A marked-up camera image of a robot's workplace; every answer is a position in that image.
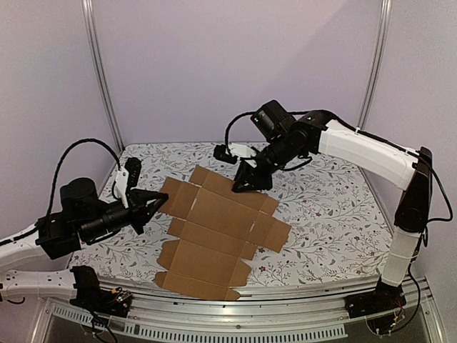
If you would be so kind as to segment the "aluminium frame post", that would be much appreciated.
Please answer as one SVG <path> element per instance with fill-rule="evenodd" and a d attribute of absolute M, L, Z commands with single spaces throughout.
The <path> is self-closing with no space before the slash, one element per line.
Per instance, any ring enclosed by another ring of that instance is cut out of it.
<path fill-rule="evenodd" d="M 99 45 L 99 38 L 96 27 L 96 17 L 94 13 L 94 2 L 90 0 L 81 1 L 82 14 L 84 18 L 84 25 L 86 28 L 86 35 L 89 42 L 89 50 L 94 65 L 94 72 L 96 75 L 97 84 L 99 87 L 101 101 L 104 106 L 108 125 L 113 137 L 116 149 L 122 152 L 125 149 L 124 140 L 121 135 L 120 126 L 114 111 L 114 105 L 109 91 L 109 85 L 104 70 L 103 58 L 101 55 L 101 48 Z"/>
<path fill-rule="evenodd" d="M 386 48 L 386 41 L 388 38 L 388 30 L 391 19 L 392 11 L 392 0 L 382 0 L 379 14 L 378 28 L 376 33 L 375 46 L 373 51 L 373 58 L 371 62 L 371 68 L 368 75 L 368 81 L 366 90 L 363 96 L 361 104 L 360 114 L 358 116 L 357 127 L 359 129 L 365 129 L 368 117 L 373 103 L 374 95 L 376 93 L 376 86 L 378 78 L 381 73 L 381 65 L 383 61 L 383 55 Z"/>

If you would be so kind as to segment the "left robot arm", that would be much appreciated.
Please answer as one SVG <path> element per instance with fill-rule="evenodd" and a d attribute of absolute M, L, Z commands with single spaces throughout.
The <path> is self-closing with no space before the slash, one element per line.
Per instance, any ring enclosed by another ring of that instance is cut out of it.
<path fill-rule="evenodd" d="M 99 310 L 116 299 L 101 289 L 93 268 L 79 266 L 58 272 L 20 272 L 17 268 L 41 258 L 68 256 L 84 245 L 113 237 L 127 226 L 142 234 L 169 196 L 129 189 L 127 203 L 108 203 L 98 198 L 95 183 L 83 177 L 62 186 L 60 198 L 60 212 L 46 214 L 27 229 L 1 240 L 1 300 L 12 302 L 33 294 Z"/>

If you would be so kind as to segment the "floral patterned table mat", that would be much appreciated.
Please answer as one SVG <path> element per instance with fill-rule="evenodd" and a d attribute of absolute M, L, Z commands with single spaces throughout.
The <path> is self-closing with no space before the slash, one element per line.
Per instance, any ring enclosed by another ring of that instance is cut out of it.
<path fill-rule="evenodd" d="M 250 261 L 252 287 L 287 287 L 377 277 L 391 245 L 388 228 L 365 178 L 346 161 L 315 156 L 296 171 L 273 176 L 275 217 L 291 226 L 280 252 L 259 247 Z M 157 258 L 170 240 L 171 217 L 157 214 L 143 234 L 131 227 L 73 254 L 71 266 L 87 265 L 103 276 L 152 282 Z"/>

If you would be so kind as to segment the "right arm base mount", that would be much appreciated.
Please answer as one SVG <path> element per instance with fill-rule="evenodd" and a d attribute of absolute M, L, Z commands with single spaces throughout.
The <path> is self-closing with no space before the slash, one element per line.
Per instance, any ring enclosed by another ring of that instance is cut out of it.
<path fill-rule="evenodd" d="M 406 298 L 401 285 L 394 287 L 378 280 L 374 290 L 344 298 L 351 319 L 368 317 L 368 328 L 377 335 L 390 334 L 404 316 Z"/>

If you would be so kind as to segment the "right aluminium frame post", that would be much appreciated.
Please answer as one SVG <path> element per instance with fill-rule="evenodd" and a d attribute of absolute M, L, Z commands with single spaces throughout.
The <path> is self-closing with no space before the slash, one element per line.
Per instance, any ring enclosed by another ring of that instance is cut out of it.
<path fill-rule="evenodd" d="M 371 68 L 368 75 L 368 81 L 366 90 L 363 96 L 361 104 L 360 114 L 358 116 L 357 127 L 359 129 L 365 129 L 368 117 L 373 103 L 374 95 L 376 93 L 376 86 L 378 78 L 381 73 L 381 65 L 383 61 L 383 55 L 386 48 L 386 41 L 388 38 L 388 30 L 391 19 L 392 11 L 392 0 L 382 0 L 379 14 L 378 28 L 376 33 L 375 46 L 373 51 L 373 58 L 371 62 Z"/>

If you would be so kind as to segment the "left aluminium frame post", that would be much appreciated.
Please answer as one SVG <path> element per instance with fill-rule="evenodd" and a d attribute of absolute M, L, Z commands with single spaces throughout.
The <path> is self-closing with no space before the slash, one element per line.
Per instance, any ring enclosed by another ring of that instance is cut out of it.
<path fill-rule="evenodd" d="M 103 58 L 101 55 L 101 48 L 99 45 L 99 38 L 96 27 L 96 17 L 94 13 L 94 2 L 90 0 L 81 1 L 82 14 L 84 18 L 84 25 L 86 28 L 86 35 L 89 42 L 89 50 L 94 65 L 94 72 L 96 75 L 97 84 L 99 87 L 101 101 L 104 106 L 108 125 L 113 137 L 116 149 L 122 152 L 125 149 L 124 140 L 121 135 L 120 126 L 114 111 L 114 105 L 109 91 L 109 85 L 104 70 Z"/>

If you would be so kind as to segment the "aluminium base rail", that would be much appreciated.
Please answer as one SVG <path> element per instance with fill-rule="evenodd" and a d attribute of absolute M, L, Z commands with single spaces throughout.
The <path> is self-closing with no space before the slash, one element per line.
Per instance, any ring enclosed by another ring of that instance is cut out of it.
<path fill-rule="evenodd" d="M 401 331 L 378 335 L 367 317 L 350 318 L 348 296 L 372 290 L 376 277 L 289 287 L 244 287 L 235 302 L 191 299 L 152 284 L 120 281 L 133 301 L 124 318 L 95 323 L 83 309 L 47 299 L 33 342 L 445 342 L 428 282 L 405 279 Z"/>

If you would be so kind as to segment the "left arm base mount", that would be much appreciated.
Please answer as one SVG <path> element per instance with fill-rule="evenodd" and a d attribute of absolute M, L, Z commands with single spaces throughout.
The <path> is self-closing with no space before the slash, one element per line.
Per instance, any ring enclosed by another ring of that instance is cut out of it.
<path fill-rule="evenodd" d="M 102 289 L 96 272 L 88 266 L 72 267 L 70 272 L 74 276 L 76 296 L 69 304 L 89 312 L 127 318 L 133 299 L 129 290 L 122 287 Z"/>

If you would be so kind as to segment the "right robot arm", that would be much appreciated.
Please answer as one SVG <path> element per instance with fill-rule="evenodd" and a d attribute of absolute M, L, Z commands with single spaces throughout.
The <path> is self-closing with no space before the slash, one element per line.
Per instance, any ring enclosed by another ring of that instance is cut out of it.
<path fill-rule="evenodd" d="M 240 162 L 234 192 L 269 190 L 272 176 L 295 158 L 310 162 L 311 155 L 332 156 L 372 172 L 402 191 L 395 216 L 393 241 L 381 273 L 383 284 L 369 297 L 377 312 L 397 298 L 398 287 L 415 257 L 428 223 L 432 195 L 432 155 L 427 148 L 399 146 L 354 128 L 333 112 L 286 111 L 276 100 L 246 116 L 261 132 L 267 146 L 257 151 L 227 141 L 225 152 Z"/>

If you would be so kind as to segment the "brown cardboard box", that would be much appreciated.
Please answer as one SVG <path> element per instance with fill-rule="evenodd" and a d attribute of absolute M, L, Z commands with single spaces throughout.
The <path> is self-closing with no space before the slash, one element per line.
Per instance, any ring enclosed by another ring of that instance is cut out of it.
<path fill-rule="evenodd" d="M 171 292 L 204 300 L 236 301 L 259 247 L 279 253 L 291 227 L 274 217 L 278 201 L 261 192 L 232 192 L 233 182 L 196 166 L 189 181 L 167 177 L 160 212 L 172 220 L 154 281 Z"/>

